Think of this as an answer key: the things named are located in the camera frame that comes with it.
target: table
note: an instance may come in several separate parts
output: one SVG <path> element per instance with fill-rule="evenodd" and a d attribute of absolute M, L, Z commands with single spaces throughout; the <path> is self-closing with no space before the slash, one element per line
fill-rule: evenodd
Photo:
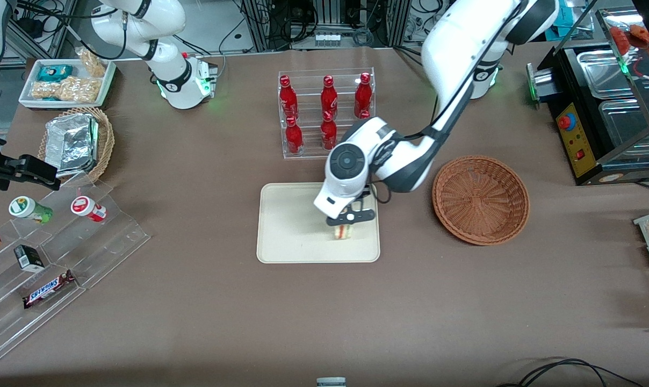
<path fill-rule="evenodd" d="M 419 66 L 391 49 L 232 56 L 217 97 L 181 111 L 148 83 L 144 63 L 119 63 L 106 111 L 116 146 L 103 180 L 153 238 L 0 360 L 0 385 L 283 386 L 345 376 L 351 387 L 478 387 L 564 356 L 649 386 L 649 255 L 632 224 L 649 213 L 649 190 L 573 186 L 548 110 L 528 101 L 524 66 L 550 47 L 504 57 L 496 85 L 469 104 L 430 172 L 466 154 L 505 162 L 529 189 L 523 233 L 496 247 L 457 240 L 438 222 L 427 182 L 380 206 L 373 264 L 256 259 L 261 187 L 324 178 L 322 161 L 283 160 L 276 74 L 374 66 L 379 115 L 408 134 L 434 103 Z M 35 154 L 56 115 L 18 108 L 6 154 Z M 46 193 L 12 183 L 0 192 L 0 224 L 13 197 Z M 598 385 L 576 369 L 547 380 L 581 378 Z"/>

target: red emergency stop button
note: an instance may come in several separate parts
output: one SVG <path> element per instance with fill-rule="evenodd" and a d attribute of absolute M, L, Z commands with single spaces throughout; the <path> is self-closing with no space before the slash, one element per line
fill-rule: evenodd
<path fill-rule="evenodd" d="M 558 119 L 558 127 L 561 130 L 570 132 L 575 128 L 575 115 L 573 113 L 568 113 L 565 116 Z"/>
<path fill-rule="evenodd" d="M 571 120 L 568 116 L 563 116 L 558 120 L 558 127 L 565 130 L 571 125 Z"/>

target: black box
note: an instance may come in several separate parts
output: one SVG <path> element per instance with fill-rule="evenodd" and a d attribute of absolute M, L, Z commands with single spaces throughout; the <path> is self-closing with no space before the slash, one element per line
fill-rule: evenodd
<path fill-rule="evenodd" d="M 37 273 L 45 268 L 45 265 L 40 260 L 38 251 L 33 247 L 18 245 L 15 248 L 15 255 L 17 256 L 19 267 L 24 271 Z"/>

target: small jar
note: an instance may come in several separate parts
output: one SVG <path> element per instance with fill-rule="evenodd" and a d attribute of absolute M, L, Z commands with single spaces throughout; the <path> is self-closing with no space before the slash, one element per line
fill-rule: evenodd
<path fill-rule="evenodd" d="M 28 196 L 19 196 L 10 203 L 10 214 L 17 218 L 35 220 L 36 223 L 47 223 L 52 218 L 52 209 L 39 205 Z"/>
<path fill-rule="evenodd" d="M 93 222 L 102 222 L 107 216 L 107 209 L 89 198 L 79 196 L 71 202 L 71 212 L 78 216 L 91 218 Z"/>

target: beige tray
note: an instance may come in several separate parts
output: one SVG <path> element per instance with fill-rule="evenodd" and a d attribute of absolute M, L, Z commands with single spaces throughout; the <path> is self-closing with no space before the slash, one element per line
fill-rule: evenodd
<path fill-rule="evenodd" d="M 260 193 L 257 255 L 263 263 L 374 262 L 379 257 L 378 218 L 352 226 L 349 239 L 336 240 L 334 228 L 313 204 L 322 183 L 271 183 Z M 367 196 L 365 208 L 377 212 Z"/>

